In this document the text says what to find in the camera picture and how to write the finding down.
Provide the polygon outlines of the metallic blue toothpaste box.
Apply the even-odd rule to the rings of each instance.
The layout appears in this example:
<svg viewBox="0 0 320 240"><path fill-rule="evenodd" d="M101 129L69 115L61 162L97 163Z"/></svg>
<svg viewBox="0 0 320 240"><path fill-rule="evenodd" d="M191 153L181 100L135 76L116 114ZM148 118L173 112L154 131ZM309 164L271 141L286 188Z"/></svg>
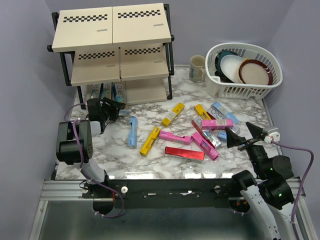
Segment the metallic blue toothpaste box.
<svg viewBox="0 0 320 240"><path fill-rule="evenodd" d="M112 99L112 83L111 82L106 82L103 85L103 89L101 92L101 98L108 98Z"/></svg>
<svg viewBox="0 0 320 240"><path fill-rule="evenodd" d="M98 84L93 84L93 85L88 85L87 86L87 92L86 92L86 99L101 99L102 98L102 91L103 89L103 84L98 83Z"/></svg>
<svg viewBox="0 0 320 240"><path fill-rule="evenodd" d="M126 94L125 82L113 82L112 83L112 99L118 103L125 104L124 109L119 111L120 116L126 116L129 114Z"/></svg>

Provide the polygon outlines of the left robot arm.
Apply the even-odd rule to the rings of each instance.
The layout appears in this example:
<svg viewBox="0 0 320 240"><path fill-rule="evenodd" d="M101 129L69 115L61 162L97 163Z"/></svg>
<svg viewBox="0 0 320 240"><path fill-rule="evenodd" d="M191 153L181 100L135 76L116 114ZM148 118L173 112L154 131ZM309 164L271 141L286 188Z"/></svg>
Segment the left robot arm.
<svg viewBox="0 0 320 240"><path fill-rule="evenodd" d="M76 106L86 107L87 118L60 122L56 140L56 157L60 162L78 169L93 191L101 198L111 191L109 176L93 160L92 128L97 127L97 134L102 134L109 123L115 122L126 104L107 97L90 98Z"/></svg>

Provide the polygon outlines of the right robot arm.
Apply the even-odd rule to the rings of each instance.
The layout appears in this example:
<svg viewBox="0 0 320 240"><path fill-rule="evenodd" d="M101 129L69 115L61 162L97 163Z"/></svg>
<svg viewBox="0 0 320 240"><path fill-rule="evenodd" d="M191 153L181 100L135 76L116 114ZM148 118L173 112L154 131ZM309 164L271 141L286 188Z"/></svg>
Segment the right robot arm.
<svg viewBox="0 0 320 240"><path fill-rule="evenodd" d="M271 144L280 141L276 127L261 128L250 122L246 123L252 138L246 139L226 128L227 147L237 147L246 151L256 177L248 170L234 174L231 178L230 191L242 196L253 210L264 237L268 240L295 240L292 215L294 195L287 180L294 176L290 158L284 155L269 157L262 145L263 141Z"/></svg>

